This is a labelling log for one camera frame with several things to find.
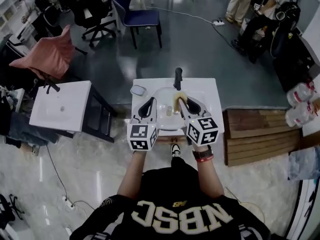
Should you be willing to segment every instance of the white marker cube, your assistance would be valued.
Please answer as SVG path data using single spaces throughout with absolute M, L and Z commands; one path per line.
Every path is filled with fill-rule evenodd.
M 126 138 L 133 151 L 151 150 L 158 137 L 157 125 L 154 124 L 128 124 Z
M 218 133 L 219 128 L 211 116 L 188 121 L 186 135 L 198 147 L 215 143 L 218 139 Z

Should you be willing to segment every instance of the beige pants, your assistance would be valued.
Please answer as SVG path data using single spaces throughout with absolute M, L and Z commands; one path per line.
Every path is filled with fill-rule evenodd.
M 226 15 L 241 24 L 250 6 L 250 1 L 251 0 L 231 0 L 226 9 Z

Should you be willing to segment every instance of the black watch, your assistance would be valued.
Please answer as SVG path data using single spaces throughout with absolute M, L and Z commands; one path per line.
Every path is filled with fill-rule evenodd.
M 208 145 L 208 150 L 203 152 L 192 151 L 195 160 L 205 160 L 213 156 L 211 146 Z

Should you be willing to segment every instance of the large water bottle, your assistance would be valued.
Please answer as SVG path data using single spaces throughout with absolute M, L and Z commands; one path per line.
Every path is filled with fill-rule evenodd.
M 285 113 L 285 121 L 288 126 L 302 127 L 317 116 L 314 105 L 309 102 L 301 102 L 296 107 L 290 108 Z
M 286 94 L 286 98 L 292 107 L 295 107 L 301 102 L 307 102 L 315 92 L 313 82 L 304 83 L 300 82 Z

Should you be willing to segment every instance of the red wristband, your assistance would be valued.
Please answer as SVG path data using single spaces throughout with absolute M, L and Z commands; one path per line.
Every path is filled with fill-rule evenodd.
M 206 157 L 206 158 L 196 159 L 196 161 L 197 161 L 198 163 L 202 163 L 202 162 L 209 161 L 209 160 L 211 160 L 212 158 L 214 158 L 214 155 L 209 156 L 209 157 Z

